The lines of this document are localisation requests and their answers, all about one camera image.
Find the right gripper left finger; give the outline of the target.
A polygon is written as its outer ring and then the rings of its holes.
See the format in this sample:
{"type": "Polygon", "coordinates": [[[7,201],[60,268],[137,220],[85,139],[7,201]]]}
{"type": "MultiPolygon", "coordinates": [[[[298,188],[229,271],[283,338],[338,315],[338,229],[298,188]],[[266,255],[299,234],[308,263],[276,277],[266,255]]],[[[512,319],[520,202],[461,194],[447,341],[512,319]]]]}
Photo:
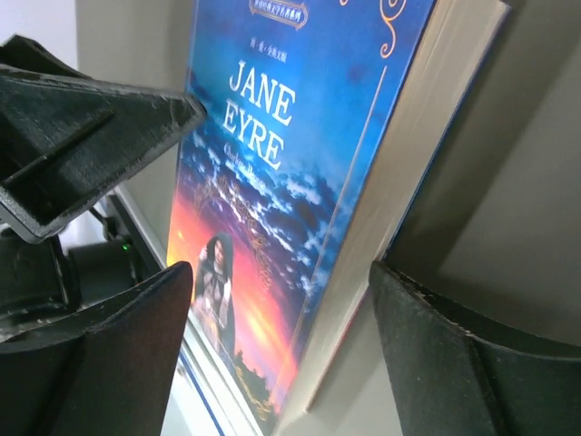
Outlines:
{"type": "Polygon", "coordinates": [[[160,434],[191,296],[177,262],[2,342],[2,434],[160,434]]]}

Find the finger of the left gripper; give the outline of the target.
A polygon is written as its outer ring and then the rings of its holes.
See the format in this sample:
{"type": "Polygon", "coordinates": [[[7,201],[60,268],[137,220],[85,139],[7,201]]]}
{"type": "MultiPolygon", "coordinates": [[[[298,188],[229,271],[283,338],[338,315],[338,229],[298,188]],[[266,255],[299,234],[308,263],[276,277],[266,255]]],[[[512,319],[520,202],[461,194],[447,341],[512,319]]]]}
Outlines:
{"type": "Polygon", "coordinates": [[[1,45],[1,220],[40,243],[203,123],[192,94],[93,79],[42,45],[1,45]]]}

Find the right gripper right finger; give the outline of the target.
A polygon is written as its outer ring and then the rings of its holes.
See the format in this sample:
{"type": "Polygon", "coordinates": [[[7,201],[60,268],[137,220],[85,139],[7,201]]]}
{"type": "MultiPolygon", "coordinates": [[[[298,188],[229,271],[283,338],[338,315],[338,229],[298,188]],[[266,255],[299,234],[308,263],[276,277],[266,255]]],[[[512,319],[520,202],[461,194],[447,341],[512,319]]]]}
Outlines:
{"type": "Polygon", "coordinates": [[[579,434],[579,347],[494,321],[379,261],[369,292],[403,434],[579,434]]]}

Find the blue Jane Eyre book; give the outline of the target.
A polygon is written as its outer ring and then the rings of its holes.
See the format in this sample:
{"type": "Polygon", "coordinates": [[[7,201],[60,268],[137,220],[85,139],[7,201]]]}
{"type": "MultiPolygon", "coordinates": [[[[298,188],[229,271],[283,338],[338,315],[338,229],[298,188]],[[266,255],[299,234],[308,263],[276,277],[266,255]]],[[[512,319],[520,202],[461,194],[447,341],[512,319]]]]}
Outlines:
{"type": "Polygon", "coordinates": [[[508,5],[200,1],[167,260],[257,432],[305,412],[508,5]]]}

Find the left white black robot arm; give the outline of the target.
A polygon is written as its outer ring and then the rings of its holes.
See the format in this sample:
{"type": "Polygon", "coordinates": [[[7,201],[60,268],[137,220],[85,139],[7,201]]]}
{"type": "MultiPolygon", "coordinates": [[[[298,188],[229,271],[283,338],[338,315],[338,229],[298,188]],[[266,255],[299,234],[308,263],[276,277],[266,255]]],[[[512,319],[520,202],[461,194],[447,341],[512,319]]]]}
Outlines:
{"type": "Polygon", "coordinates": [[[103,240],[66,227],[206,118],[191,94],[82,74],[34,39],[1,46],[1,338],[64,318],[155,274],[143,241],[97,213],[103,240]]]}

